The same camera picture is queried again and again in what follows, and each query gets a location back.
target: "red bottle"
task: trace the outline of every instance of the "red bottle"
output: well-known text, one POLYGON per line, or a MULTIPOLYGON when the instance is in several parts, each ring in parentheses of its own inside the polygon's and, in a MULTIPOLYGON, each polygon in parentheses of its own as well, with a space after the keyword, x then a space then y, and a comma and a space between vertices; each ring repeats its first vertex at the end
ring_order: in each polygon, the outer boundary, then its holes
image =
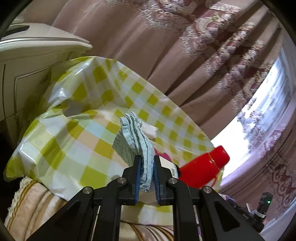
POLYGON ((205 153, 180 168, 179 179, 194 188, 201 188, 219 173, 230 157, 222 146, 205 153))

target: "window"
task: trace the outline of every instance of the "window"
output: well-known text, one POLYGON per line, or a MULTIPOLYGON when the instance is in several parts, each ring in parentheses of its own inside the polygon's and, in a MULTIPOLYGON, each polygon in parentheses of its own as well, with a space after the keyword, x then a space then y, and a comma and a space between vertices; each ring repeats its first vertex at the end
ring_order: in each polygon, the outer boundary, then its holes
POLYGON ((288 77, 287 58, 282 49, 265 80, 238 115, 212 139, 230 156, 223 178, 250 158, 273 130, 293 95, 294 84, 288 77))

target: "plastic bag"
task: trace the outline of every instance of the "plastic bag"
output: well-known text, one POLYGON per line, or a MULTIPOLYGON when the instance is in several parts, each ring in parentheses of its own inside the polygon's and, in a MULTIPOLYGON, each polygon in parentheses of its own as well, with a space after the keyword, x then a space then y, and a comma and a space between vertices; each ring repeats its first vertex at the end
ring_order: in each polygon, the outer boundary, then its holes
MULTIPOLYGON (((107 185, 127 167, 112 143, 119 118, 131 111, 158 128, 157 153, 179 166, 213 149, 201 129, 138 74, 116 60, 81 57, 52 68, 49 87, 4 171, 6 179, 29 176, 66 200, 84 186, 107 185)), ((143 203, 124 206, 121 218, 155 225, 173 221, 171 206, 143 203)))

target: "white furniture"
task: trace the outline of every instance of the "white furniture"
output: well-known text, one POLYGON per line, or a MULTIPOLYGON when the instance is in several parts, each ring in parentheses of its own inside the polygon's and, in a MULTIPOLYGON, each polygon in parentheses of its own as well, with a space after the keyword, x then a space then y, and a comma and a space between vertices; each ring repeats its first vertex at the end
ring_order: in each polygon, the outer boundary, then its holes
POLYGON ((46 24, 21 25, 30 27, 0 41, 0 129, 13 147, 22 128, 25 102, 48 80, 50 68, 92 48, 87 40, 46 24))

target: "light blue cloth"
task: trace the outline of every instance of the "light blue cloth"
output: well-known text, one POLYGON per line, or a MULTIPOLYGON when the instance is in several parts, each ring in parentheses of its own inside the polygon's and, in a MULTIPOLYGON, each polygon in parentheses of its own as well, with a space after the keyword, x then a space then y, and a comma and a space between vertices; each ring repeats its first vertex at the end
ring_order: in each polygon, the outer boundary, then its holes
POLYGON ((121 117, 120 124, 121 128, 112 147, 128 166, 133 165, 135 155, 142 157, 140 190, 147 191, 151 187, 153 177, 154 147, 141 129, 142 119, 134 112, 121 117))

